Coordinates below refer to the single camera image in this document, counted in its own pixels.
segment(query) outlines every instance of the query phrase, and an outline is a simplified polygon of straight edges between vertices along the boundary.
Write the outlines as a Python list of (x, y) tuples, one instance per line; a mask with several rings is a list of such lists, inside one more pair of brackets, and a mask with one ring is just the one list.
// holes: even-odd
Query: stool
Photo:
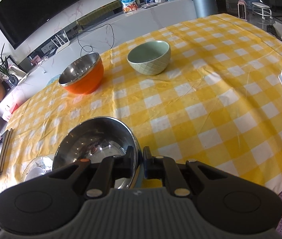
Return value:
[(270, 17), (270, 19), (273, 19), (272, 10), (270, 9), (268, 5), (260, 3), (260, 2), (252, 2), (252, 4), (253, 4), (253, 7), (252, 7), (253, 15), (254, 13), (261, 15), (263, 20), (265, 20), (265, 17)]

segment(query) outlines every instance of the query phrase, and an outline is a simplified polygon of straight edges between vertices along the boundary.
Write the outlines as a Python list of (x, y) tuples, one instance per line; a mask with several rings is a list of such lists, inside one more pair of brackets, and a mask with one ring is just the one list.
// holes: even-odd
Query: tablecloth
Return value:
[[(171, 63), (159, 75), (141, 75), (126, 57), (151, 40), (171, 45)], [(94, 93), (69, 94), (54, 82), (14, 112), (0, 191), (20, 182), (33, 158), (52, 156), (73, 127), (95, 116), (123, 121), (153, 155), (178, 163), (197, 159), (282, 191), (280, 41), (221, 14), (151, 32), (101, 58), (105, 74)]]

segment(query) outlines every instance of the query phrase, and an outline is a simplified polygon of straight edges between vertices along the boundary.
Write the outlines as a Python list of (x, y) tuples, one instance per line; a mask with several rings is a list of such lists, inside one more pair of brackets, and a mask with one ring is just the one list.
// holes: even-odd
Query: black plant pot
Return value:
[(227, 13), (226, 0), (216, 0), (216, 5), (218, 6), (218, 13)]

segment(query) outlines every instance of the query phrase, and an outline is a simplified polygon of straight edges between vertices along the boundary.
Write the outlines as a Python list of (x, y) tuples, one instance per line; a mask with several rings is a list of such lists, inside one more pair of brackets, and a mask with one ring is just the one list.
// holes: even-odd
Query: black tv screen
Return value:
[(16, 49), (53, 16), (79, 0), (1, 0), (0, 29)]

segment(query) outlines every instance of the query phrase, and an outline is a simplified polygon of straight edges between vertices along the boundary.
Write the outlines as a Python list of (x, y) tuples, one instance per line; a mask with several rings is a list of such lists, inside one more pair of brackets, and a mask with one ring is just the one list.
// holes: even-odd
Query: stainless steel bowl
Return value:
[(134, 148), (133, 177), (116, 180), (115, 188), (130, 188), (134, 186), (139, 174), (141, 149), (132, 131), (111, 117), (88, 119), (71, 130), (58, 147), (52, 170), (82, 158), (100, 163), (107, 156), (123, 156), (128, 146)]
[(71, 63), (60, 75), (59, 84), (70, 86), (85, 77), (98, 64), (101, 57), (96, 52), (86, 54)]

